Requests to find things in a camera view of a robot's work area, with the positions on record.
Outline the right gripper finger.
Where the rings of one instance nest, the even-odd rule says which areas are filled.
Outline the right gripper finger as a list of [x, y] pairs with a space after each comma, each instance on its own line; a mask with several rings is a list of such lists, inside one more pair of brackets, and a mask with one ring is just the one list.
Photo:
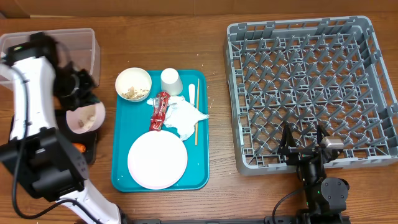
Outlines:
[[290, 130], [290, 126], [285, 123], [283, 126], [283, 133], [282, 133], [282, 138], [280, 140], [280, 149], [288, 149], [295, 147], [295, 141], [292, 135], [292, 132]]
[[319, 146], [326, 146], [327, 140], [329, 140], [330, 134], [327, 132], [322, 124], [317, 125], [317, 144]]

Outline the pink bowl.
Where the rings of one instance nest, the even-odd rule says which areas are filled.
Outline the pink bowl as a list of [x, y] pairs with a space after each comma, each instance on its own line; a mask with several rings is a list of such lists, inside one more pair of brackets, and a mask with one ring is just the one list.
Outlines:
[[79, 107], [74, 111], [66, 111], [66, 122], [70, 130], [76, 134], [96, 131], [104, 122], [106, 110], [103, 103], [95, 103]]

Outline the orange carrot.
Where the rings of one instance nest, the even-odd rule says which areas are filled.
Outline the orange carrot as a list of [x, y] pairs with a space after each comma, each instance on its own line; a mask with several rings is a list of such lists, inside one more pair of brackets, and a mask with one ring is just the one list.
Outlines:
[[73, 143], [73, 145], [81, 152], [84, 153], [86, 151], [86, 146], [81, 143]]

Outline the white bowl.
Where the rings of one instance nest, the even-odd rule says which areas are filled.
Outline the white bowl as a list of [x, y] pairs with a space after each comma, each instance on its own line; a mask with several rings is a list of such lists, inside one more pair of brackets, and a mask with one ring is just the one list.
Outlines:
[[[142, 98], [138, 100], [128, 100], [122, 97], [123, 93], [126, 93], [130, 87], [137, 89], [148, 89], [149, 92]], [[127, 68], [122, 71], [115, 81], [115, 89], [117, 94], [124, 100], [131, 102], [141, 102], [144, 101], [150, 93], [152, 88], [152, 79], [147, 71], [142, 68], [132, 67]]]

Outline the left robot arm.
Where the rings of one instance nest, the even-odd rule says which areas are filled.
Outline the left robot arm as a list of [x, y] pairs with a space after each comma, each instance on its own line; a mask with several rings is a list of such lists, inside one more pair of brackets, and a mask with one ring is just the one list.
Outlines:
[[1, 162], [12, 174], [12, 189], [23, 187], [50, 208], [63, 205], [87, 223], [128, 223], [119, 206], [92, 184], [84, 155], [59, 130], [54, 100], [65, 110], [97, 105], [95, 81], [72, 63], [59, 65], [57, 41], [44, 32], [9, 47], [1, 64], [13, 82], [14, 117]]

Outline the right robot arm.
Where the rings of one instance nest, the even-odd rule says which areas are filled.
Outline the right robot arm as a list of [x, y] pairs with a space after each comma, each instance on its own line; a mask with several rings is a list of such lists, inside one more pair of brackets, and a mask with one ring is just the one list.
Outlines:
[[[346, 210], [349, 183], [341, 178], [328, 177], [325, 164], [343, 152], [344, 144], [339, 137], [331, 136], [322, 126], [317, 126], [317, 141], [314, 146], [299, 149], [296, 146], [290, 126], [285, 123], [277, 153], [285, 156], [288, 166], [295, 166], [303, 187], [295, 190], [275, 205], [272, 223], [349, 223], [349, 217], [341, 213]], [[307, 208], [294, 216], [276, 216], [279, 206], [288, 198], [305, 193]]]

